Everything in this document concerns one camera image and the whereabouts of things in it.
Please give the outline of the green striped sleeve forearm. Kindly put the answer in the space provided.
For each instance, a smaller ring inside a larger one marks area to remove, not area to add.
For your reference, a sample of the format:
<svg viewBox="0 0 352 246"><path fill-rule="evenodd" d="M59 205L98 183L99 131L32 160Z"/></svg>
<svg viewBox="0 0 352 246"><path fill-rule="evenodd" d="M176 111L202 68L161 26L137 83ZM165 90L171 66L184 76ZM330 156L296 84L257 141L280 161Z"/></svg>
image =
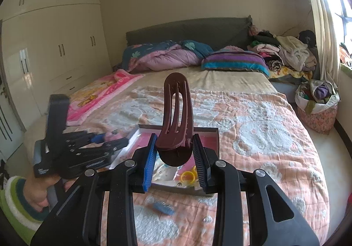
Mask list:
<svg viewBox="0 0 352 246"><path fill-rule="evenodd" d="M35 232L49 214L49 208L37 212L26 201L23 187L26 178L13 176L7 180L5 188L1 190L1 230L9 234L15 233L18 238L11 241L16 245L30 245Z"/></svg>

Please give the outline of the person's left hand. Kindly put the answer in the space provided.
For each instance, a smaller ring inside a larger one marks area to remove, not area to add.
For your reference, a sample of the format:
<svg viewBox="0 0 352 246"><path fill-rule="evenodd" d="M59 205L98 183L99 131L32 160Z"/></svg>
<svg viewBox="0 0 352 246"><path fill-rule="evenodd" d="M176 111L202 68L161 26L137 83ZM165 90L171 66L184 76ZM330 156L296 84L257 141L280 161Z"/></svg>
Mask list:
<svg viewBox="0 0 352 246"><path fill-rule="evenodd" d="M59 175L36 178L31 171L23 187L23 195L26 201L37 212L42 212L49 205L47 200L48 188L54 186L60 179Z"/></svg>

